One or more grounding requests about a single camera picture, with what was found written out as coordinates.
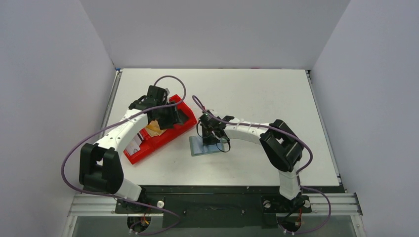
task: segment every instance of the cable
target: cable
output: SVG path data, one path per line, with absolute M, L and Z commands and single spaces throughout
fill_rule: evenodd
M 139 115 L 142 115 L 142 114 L 145 114 L 145 113 L 147 113 L 147 112 L 149 112 L 149 111 L 151 111 L 151 110 L 155 110 L 155 109 L 162 109 L 162 108 L 167 108 L 167 107 L 171 107 L 171 106 L 177 106 L 177 105 L 179 105 L 180 103 L 182 103 L 183 102 L 183 100 L 186 98 L 186 87 L 185 87 L 185 84 L 179 79 L 179 78 L 177 78 L 177 77 L 175 77 L 175 76 L 170 76 L 170 75 L 166 75 L 166 76 L 162 76 L 162 77 L 160 77 L 159 79 L 157 79 L 156 80 L 156 82 L 154 83 L 154 85 L 156 85 L 157 84 L 157 82 L 159 82 L 161 79 L 163 79 L 163 78 L 173 78 L 173 79 L 175 79 L 175 80 L 177 80 L 178 82 L 180 82 L 180 84 L 182 85 L 182 87 L 183 87 L 183 97 L 182 97 L 182 99 L 180 99 L 180 101 L 178 101 L 178 102 L 176 102 L 176 103 L 174 103 L 174 104 L 168 104 L 168 105 L 160 105 L 160 106 L 155 106 L 155 107 L 151 107 L 151 108 L 148 108 L 148 109 L 145 109 L 145 110 L 142 110 L 142 111 L 140 111 L 140 112 L 138 112 L 138 113 L 136 113 L 136 114 L 134 114 L 134 115 L 132 115 L 131 117 L 129 117 L 129 118 L 126 118 L 126 119 L 124 119 L 124 120 L 122 120 L 122 121 L 120 121 L 120 122 L 117 122 L 117 123 L 114 123 L 114 124 L 112 124 L 112 125 L 109 125 L 109 126 L 107 126 L 107 127 L 105 127 L 105 128 L 103 128 L 103 129 L 101 129 L 101 130 L 99 130 L 99 131 L 97 131 L 96 133 L 94 133 L 94 134 L 92 134 L 92 135 L 89 135 L 89 136 L 87 136 L 87 137 L 85 137 L 84 139 L 82 139 L 79 143 L 77 143 L 68 153 L 67 153 L 67 155 L 65 156 L 65 158 L 64 158 L 64 160 L 63 160 L 63 163 L 61 164 L 61 178 L 63 179 L 63 181 L 64 181 L 64 183 L 68 186 L 68 187 L 70 187 L 71 189 L 73 189 L 73 190 L 75 190 L 75 191 L 77 191 L 77 192 L 80 192 L 80 193 L 85 193 L 85 194 L 91 194 L 91 195 L 98 195 L 98 196 L 105 196 L 105 197 L 112 197 L 112 198 L 119 198 L 119 199 L 121 199 L 121 200 L 123 200 L 123 201 L 126 201 L 126 202 L 130 202 L 130 203 L 134 203 L 134 204 L 137 204 L 137 205 L 141 205 L 141 206 L 145 206 L 145 207 L 148 207 L 148 208 L 153 208 L 153 209 L 156 209 L 156 210 L 159 210 L 159 211 L 163 211 L 163 212 L 166 212 L 166 213 L 169 213 L 169 214 L 171 214 L 171 215 L 174 215 L 174 216 L 176 216 L 177 218 L 178 218 L 178 221 L 176 222 L 176 223 L 174 223 L 174 224 L 172 224 L 172 225 L 170 225 L 170 226 L 168 226 L 168 227 L 166 227 L 166 228 L 164 228 L 164 229 L 162 229 L 162 230 L 159 230 L 159 231 L 156 231 L 156 232 L 152 232 L 152 233 L 145 233 L 145 234 L 143 234 L 143 233 L 140 233 L 140 235 L 145 235 L 145 236 L 149 236 L 149 235 L 153 235 L 153 234 L 158 234 L 158 233 L 161 233 L 161 232 L 163 232 L 163 231 L 166 231 L 166 230 L 168 230 L 168 229 L 170 229 L 170 228 L 172 228 L 172 227 L 174 227 L 174 226 L 176 226 L 177 224 L 179 224 L 179 222 L 180 222 L 180 216 L 179 215 L 177 215 L 176 213 L 174 213 L 174 212 L 172 212 L 172 211 L 169 211 L 169 210 L 166 210 L 166 209 L 163 209 L 163 208 L 159 208 L 159 207 L 156 207 L 156 206 L 151 206 L 151 205 L 148 205 L 148 204 L 145 204 L 145 203 L 141 203 L 141 202 L 137 202 L 137 201 L 132 201 L 132 200 L 129 200 L 129 199 L 125 199 L 125 198 L 120 198 L 120 197 L 118 197 L 118 196 L 115 196 L 115 195 L 112 195 L 112 194 L 104 194 L 104 193 L 97 193 L 97 192 L 91 192 L 91 191 L 86 191 L 86 190 L 83 190 L 83 189 L 79 189 L 79 188 L 77 188 L 76 186 L 74 186 L 74 185 L 72 185 L 68 180 L 67 180 L 67 177 L 65 176 L 65 173 L 64 173 L 64 168 L 65 168 L 65 165 L 66 165 L 66 163 L 67 163 L 67 160 L 70 158 L 70 156 L 71 156 L 71 154 L 79 147 L 79 146 L 81 146 L 82 144 L 84 144 L 87 140 L 89 140 L 90 138 L 92 138 L 92 137 L 94 137 L 94 136 L 96 136 L 96 135 L 98 135 L 99 133 L 101 133 L 101 132 L 104 132 L 104 131 L 106 131 L 106 130 L 108 130 L 108 129 L 110 129 L 110 128 L 113 128 L 113 127 L 116 127 L 116 126 L 119 126 L 119 125 L 121 125 L 121 124 L 123 124 L 123 123 L 125 123 L 125 122 L 127 122 L 127 121 L 129 121 L 130 119 L 133 119 L 133 118 L 135 118 L 135 117 L 137 117 L 137 116 L 139 116 Z
M 206 112 L 205 111 L 205 109 L 204 109 L 204 105 L 202 104 L 202 102 L 199 100 L 199 98 L 197 97 L 197 96 L 195 96 L 195 95 L 192 95 L 192 100 L 195 102 L 195 104 L 197 104 L 198 105 L 198 107 L 202 110 L 202 111 L 204 111 L 204 113 Z M 222 123 L 225 123 L 225 124 L 229 124 L 229 125 L 237 125 L 237 123 L 232 123 L 232 122 L 227 122 L 227 121 L 224 121 L 224 120 L 221 120 L 221 119 L 219 119 L 219 118 L 217 118 L 217 117 L 215 117 L 214 115 L 212 115 L 211 113 L 207 113 L 211 118 L 213 118 L 213 119 L 215 119 L 216 121 L 218 121 L 218 122 L 222 122 Z M 287 132 L 285 132 L 285 131 L 282 131 L 282 130 L 280 130 L 280 129 L 278 129 L 278 128 L 275 128 L 275 127 L 271 127 L 271 126 L 267 126 L 267 125 L 263 125 L 263 124 L 249 124 L 249 123 L 240 123 L 240 125 L 243 125 L 243 126 L 250 126 L 250 127 L 263 127 L 263 128 L 267 128 L 267 129 L 272 129 L 272 130 L 274 130 L 274 131 L 277 131 L 277 132 L 279 132 L 279 133 L 281 133 L 281 134 L 284 134 L 284 135 L 286 135 L 286 136 L 289 136 L 289 137 L 291 137 L 291 138 L 293 138 L 293 139 L 295 139 L 298 143 L 300 143 L 305 149 L 307 149 L 307 151 L 308 151 L 308 153 L 310 154 L 310 158 L 308 159 L 308 162 L 303 166 L 303 167 L 301 167 L 300 169 L 298 169 L 297 170 L 297 172 L 296 172 L 296 174 L 299 174 L 303 169 L 305 169 L 305 168 L 307 168 L 310 164 L 311 164 L 311 162 L 313 161 L 313 152 L 311 151 L 311 149 L 308 147 L 308 145 L 306 144 L 306 143 L 304 143 L 301 139 L 299 139 L 298 137 L 296 137 L 296 136 L 294 136 L 294 135 L 292 135 L 292 134 L 290 134 L 290 133 L 287 133 Z M 328 216 L 327 216 L 327 218 L 325 219 L 325 221 L 322 223 L 322 224 L 320 224 L 318 227 L 316 227 L 316 228 L 314 228 L 314 229 L 311 229 L 311 230 L 308 230 L 308 231 L 303 231 L 303 232 L 298 232 L 298 233 L 295 233 L 295 234 L 306 234 L 306 233 L 310 233 L 310 232 L 313 232 L 313 231 L 316 231 L 316 230 L 318 230 L 318 229 L 320 229 L 320 228 L 322 228 L 328 221 L 329 221 L 329 219 L 330 219 L 330 215 L 331 215 L 331 213 L 332 213 L 332 206 L 331 206 L 331 204 L 330 204 L 330 200 L 329 200 L 329 198 L 323 193 L 323 192 L 321 192 L 321 191 L 319 191 L 319 190 L 317 190 L 317 189 L 312 189 L 312 188 L 308 188 L 308 187 L 305 187 L 305 186 L 301 186 L 301 188 L 302 189 L 305 189 L 305 190 L 308 190 L 308 191 L 313 191 L 313 192 L 316 192 L 316 193 L 319 193 L 319 194 L 321 194 L 322 196 L 324 196 L 325 198 L 326 198 L 326 201 L 328 202 L 328 206 L 329 206 L 329 213 L 328 213 Z
M 320 228 L 322 228 L 329 220 L 330 220 L 330 216 L 331 216 L 331 214 L 332 214 L 332 205 L 331 205 L 331 203 L 330 203 L 330 200 L 329 200 L 329 198 L 326 196 L 326 194 L 324 194 L 322 191 L 319 191 L 319 190 L 317 190 L 317 189 L 312 189 L 312 188 L 309 188 L 309 187 L 305 187 L 305 186 L 301 186 L 301 188 L 302 189 L 305 189 L 305 190 L 308 190 L 308 191 L 312 191 L 312 192 L 315 192 L 315 193 L 318 193 L 318 194 L 321 194 L 322 196 L 324 196 L 325 198 L 326 198 L 326 201 L 328 202 L 328 206 L 329 206 L 329 212 L 328 212 L 328 215 L 327 215 L 327 217 L 326 217 L 326 219 L 323 221 L 323 223 L 322 224 L 320 224 L 319 226 L 317 226 L 316 228 L 313 228 L 313 229 L 311 229 L 311 230 L 307 230 L 307 231 L 301 231 L 301 232 L 297 232 L 297 233 L 294 233 L 294 235 L 302 235 L 302 234 L 307 234 L 307 233 L 311 233 L 311 232 L 314 232 L 314 231 L 316 231 L 316 230 L 318 230 L 318 229 L 320 229 Z M 279 225 L 286 233 L 288 233 L 288 234 L 292 234 L 292 232 L 289 232 L 289 231 L 287 231 L 287 230 L 285 230 L 284 229 L 284 227 L 282 227 L 281 225 Z
M 225 144 L 225 143 L 227 143 L 227 144 L 228 144 L 228 150 L 227 150 L 227 151 L 223 151 L 222 149 L 220 149 L 220 147 L 218 147 L 218 144 Z M 222 142 L 222 143 L 217 142 L 215 145 L 217 146 L 217 148 L 218 148 L 221 152 L 224 152 L 224 153 L 229 152 L 229 151 L 230 151 L 230 149 L 231 149 L 230 141 L 228 141 L 228 142 Z
M 168 101 L 168 91 L 165 90 L 165 97 L 164 97 L 164 100 L 163 100 L 163 104 L 165 105 L 167 101 Z
M 143 96 L 141 96 L 138 100 L 139 101 L 142 101 L 142 100 L 144 100 L 144 98 L 146 98 L 147 96 L 146 95 L 143 95 Z
M 146 211 L 145 211 L 145 213 L 144 213 L 144 215 L 143 215 L 143 217 L 141 218 L 147 225 L 149 225 L 150 223 L 148 223 L 148 221 L 146 220 L 146 218 L 145 218 L 145 215 L 147 214 L 147 212 L 148 211 L 150 211 L 150 209 L 151 208 L 148 208 Z
M 302 209 L 300 208 L 300 215 L 298 216 L 298 218 L 295 222 L 298 222 L 298 220 L 301 219 L 301 216 L 302 216 Z
M 196 96 L 196 95 L 192 95 L 192 100 L 198 105 L 198 107 L 202 110 L 202 111 L 204 111 L 204 113 L 206 112 L 205 111 L 205 109 L 203 108 L 204 107 L 204 105 L 202 104 L 202 102 L 198 99 L 198 97 Z M 216 121 L 218 121 L 218 122 L 222 122 L 222 123 L 225 123 L 225 124 L 229 124 L 229 125 L 237 125 L 237 123 L 233 123 L 233 122 L 227 122 L 227 121 L 224 121 L 224 120 L 222 120 L 222 119 L 219 119 L 219 118 L 217 118 L 217 117 L 215 117 L 214 115 L 212 115 L 211 113 L 207 113 L 211 118 L 213 118 L 213 119 L 215 119 Z M 284 134 L 284 135 L 286 135 L 286 136 L 289 136 L 289 137 L 291 137 L 291 138 L 293 138 L 293 139 L 295 139 L 298 143 L 300 143 L 305 149 L 307 149 L 307 151 L 308 151 L 308 153 L 310 154 L 310 158 L 308 159 L 308 162 L 307 162 L 307 164 L 305 164 L 303 167 L 301 167 L 299 170 L 297 170 L 297 172 L 296 172 L 296 174 L 298 174 L 298 173 L 300 173 L 303 169 L 305 169 L 305 168 L 307 168 L 307 166 L 309 166 L 310 164 L 311 164 L 311 162 L 313 161 L 313 152 L 311 151 L 311 149 L 308 147 L 308 145 L 306 144 L 306 143 L 304 143 L 301 139 L 299 139 L 298 137 L 296 137 L 296 136 L 294 136 L 294 135 L 292 135 L 292 134 L 290 134 L 290 133 L 287 133 L 287 132 L 285 132 L 285 131 L 282 131 L 282 130 L 280 130 L 280 129 L 278 129 L 278 128 L 275 128 L 275 127 L 271 127 L 271 126 L 267 126 L 267 125 L 263 125 L 263 124 L 249 124 L 249 123 L 240 123 L 240 126 L 241 125 L 243 125 L 243 126 L 250 126 L 250 127 L 263 127 L 263 128 L 267 128 L 267 129 L 272 129 L 272 130 L 274 130 L 274 131 L 277 131 L 277 132 L 279 132 L 279 133 L 281 133 L 281 134 Z

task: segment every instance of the white panel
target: white panel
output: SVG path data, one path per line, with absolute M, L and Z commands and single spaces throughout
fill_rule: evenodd
M 115 71 L 78 1 L 0 2 L 0 236 L 61 236 L 61 162 L 99 128 Z
M 192 101 L 197 95 L 208 109 L 253 122 L 284 120 L 313 150 L 312 164 L 301 173 L 308 186 L 338 185 L 331 155 L 304 70 L 252 69 L 124 69 L 109 117 L 119 121 L 128 105 L 147 93 L 162 75 L 174 75 L 187 87 L 186 103 L 196 116 L 201 110 Z M 158 86 L 182 95 L 173 79 Z M 279 173 L 260 145 L 231 141 L 231 151 L 192 157 L 189 136 L 176 138 L 136 165 L 121 158 L 125 178 L 140 185 L 279 185 Z M 308 161 L 304 151 L 302 164 Z
M 81 0 L 117 67 L 311 69 L 349 0 Z
M 368 236 L 418 236 L 419 1 L 352 0 L 312 79 Z

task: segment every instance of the blue pad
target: blue pad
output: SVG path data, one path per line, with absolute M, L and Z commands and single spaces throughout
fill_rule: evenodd
M 208 146 L 202 145 L 202 137 L 200 136 L 189 137 L 189 145 L 191 146 L 191 156 L 193 157 L 205 155 L 205 154 L 211 154 L 215 152 L 221 152 L 217 148 L 217 145 L 208 145 Z M 223 144 L 218 144 L 218 147 L 222 150 L 224 149 Z

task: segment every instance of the red plastic bin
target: red plastic bin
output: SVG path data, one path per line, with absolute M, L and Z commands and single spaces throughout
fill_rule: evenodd
M 180 97 L 178 95 L 174 95 L 170 97 L 170 101 L 178 102 L 180 101 Z M 180 103 L 177 105 L 177 109 L 181 110 L 189 119 L 183 125 L 174 125 L 173 129 L 166 130 L 160 136 L 150 137 L 148 132 L 145 129 L 140 131 L 141 136 L 143 136 L 144 140 L 140 145 L 140 150 L 130 156 L 126 151 L 124 151 L 125 156 L 128 158 L 131 164 L 135 164 L 140 160 L 146 158 L 151 153 L 159 149 L 160 147 L 164 146 L 165 144 L 169 143 L 182 133 L 188 131 L 192 127 L 194 127 L 198 122 L 195 118 L 194 113 L 192 110 L 185 104 L 185 102 Z

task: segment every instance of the black bracket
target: black bracket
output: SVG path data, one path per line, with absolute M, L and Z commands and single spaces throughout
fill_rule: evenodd
M 164 196 L 159 197 L 159 198 L 147 196 L 146 200 L 139 200 L 139 202 L 149 204 L 152 206 L 156 206 L 158 201 L 163 201 L 164 203 L 166 201 L 166 198 Z M 117 205 L 115 206 L 115 213 L 117 214 L 144 213 L 145 211 L 147 213 L 162 213 L 162 211 L 160 210 L 153 209 L 153 208 L 148 209 L 147 207 L 137 205 L 131 202 L 123 201 L 120 199 L 117 200 Z
M 277 119 L 269 125 L 296 136 L 282 120 Z M 291 172 L 301 159 L 303 147 L 289 136 L 269 129 L 260 135 L 259 140 L 271 164 L 280 171 Z
M 226 142 L 229 142 L 230 139 L 224 132 L 226 127 L 225 123 L 219 122 L 213 119 L 209 114 L 212 114 L 209 110 L 199 117 L 199 122 L 202 127 L 202 143 L 204 145 L 215 145 L 220 142 L 212 133 L 217 137 L 224 139 Z M 234 119 L 233 116 L 225 116 L 222 120 L 228 122 Z
M 86 143 L 80 151 L 79 182 L 96 192 L 116 193 L 124 180 L 118 152 Z

